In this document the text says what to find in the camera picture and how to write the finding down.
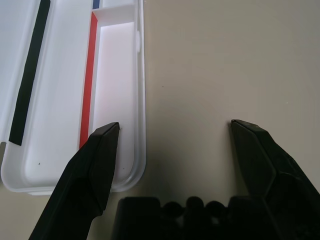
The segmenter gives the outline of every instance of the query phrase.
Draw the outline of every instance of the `white plastic tray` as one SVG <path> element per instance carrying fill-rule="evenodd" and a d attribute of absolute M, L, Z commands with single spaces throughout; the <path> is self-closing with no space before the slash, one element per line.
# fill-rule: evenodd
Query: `white plastic tray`
<path fill-rule="evenodd" d="M 22 145 L 8 141 L 39 1 L 29 3 L 19 71 L 6 96 L 6 142 L 1 178 L 13 192 L 50 194 L 79 149 L 91 14 L 97 19 L 89 133 L 120 123 L 112 191 L 125 191 L 146 165 L 144 27 L 142 0 L 51 0 Z M 16 23 L 23 25 L 26 19 Z"/>

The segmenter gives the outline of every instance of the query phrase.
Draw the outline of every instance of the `black plastic part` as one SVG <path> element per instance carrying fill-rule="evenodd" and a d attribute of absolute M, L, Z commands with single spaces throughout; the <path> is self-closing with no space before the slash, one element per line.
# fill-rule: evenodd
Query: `black plastic part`
<path fill-rule="evenodd" d="M 29 239 L 87 239 L 92 220 L 106 209 L 119 129 L 114 122 L 89 136 L 65 167 Z"/>
<path fill-rule="evenodd" d="M 249 193 L 265 199 L 284 239 L 320 239 L 320 195 L 270 134 L 232 120 L 231 130 Z"/>
<path fill-rule="evenodd" d="M 282 240 L 275 220 L 261 197 L 232 197 L 215 224 L 200 198 L 189 198 L 186 208 L 169 202 L 161 208 L 153 197 L 119 201 L 112 240 Z M 180 206 L 183 217 L 171 217 Z"/>
<path fill-rule="evenodd" d="M 24 137 L 29 103 L 34 85 L 38 59 L 44 37 L 50 0 L 41 0 L 33 28 L 31 43 L 26 57 L 21 85 L 16 99 L 9 141 L 21 146 Z"/>

